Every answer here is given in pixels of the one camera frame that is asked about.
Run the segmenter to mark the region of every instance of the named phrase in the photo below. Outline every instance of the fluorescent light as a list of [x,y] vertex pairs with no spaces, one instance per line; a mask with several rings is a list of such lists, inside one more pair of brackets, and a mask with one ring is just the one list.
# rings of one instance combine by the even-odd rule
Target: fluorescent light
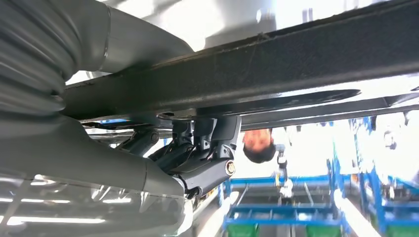
[[69,200],[46,200],[47,202],[54,202],[54,203],[70,203]]
[[35,202],[35,203],[41,203],[41,202],[44,202],[44,200],[41,200],[41,199],[28,199],[28,198],[24,198],[24,199],[22,199],[22,202]]
[[0,202],[12,202],[12,198],[0,198]]
[[368,220],[347,199],[342,198],[340,190],[334,193],[336,206],[345,213],[345,218],[357,236],[381,237]]
[[[1,198],[0,202],[12,202],[12,198]],[[22,202],[33,202],[33,203],[42,203],[42,202],[54,202],[54,203],[70,203],[69,200],[42,200],[42,199],[30,199],[30,198],[24,198],[21,200]]]
[[119,199],[108,199],[103,200],[104,203],[129,203],[131,202],[130,198],[119,198]]
[[47,185],[47,184],[49,184],[48,182],[46,182],[46,181],[37,181],[37,182],[32,182],[31,183],[31,185],[32,186],[43,186],[43,185]]
[[73,224],[98,224],[102,223],[103,219],[89,219],[89,218],[61,218],[61,217],[25,217],[12,216],[7,222],[8,225],[19,225],[22,222],[40,222],[40,223],[73,223]]

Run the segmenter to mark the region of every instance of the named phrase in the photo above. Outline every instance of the worker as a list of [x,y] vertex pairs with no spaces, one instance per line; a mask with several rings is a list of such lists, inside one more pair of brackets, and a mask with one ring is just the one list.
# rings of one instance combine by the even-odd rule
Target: worker
[[274,143],[274,139],[272,137],[272,128],[246,131],[243,137],[243,143],[243,152],[245,156],[253,163],[260,164],[271,161],[277,153],[276,160],[279,167],[279,172],[274,172],[274,175],[277,176],[277,180],[279,180],[279,176],[284,177],[285,184],[281,187],[281,193],[285,197],[291,196],[291,189],[293,184],[291,180],[288,179],[288,161],[286,156],[284,156],[285,145]]

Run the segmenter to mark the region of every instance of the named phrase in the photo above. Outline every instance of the flexible bellows hose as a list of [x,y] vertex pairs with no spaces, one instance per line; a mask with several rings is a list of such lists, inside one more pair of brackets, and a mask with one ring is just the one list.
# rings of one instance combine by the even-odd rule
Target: flexible bellows hose
[[114,73],[191,51],[160,28],[95,0],[1,0],[1,168],[183,195],[152,162],[91,141],[77,121],[58,112],[65,81],[78,70]]

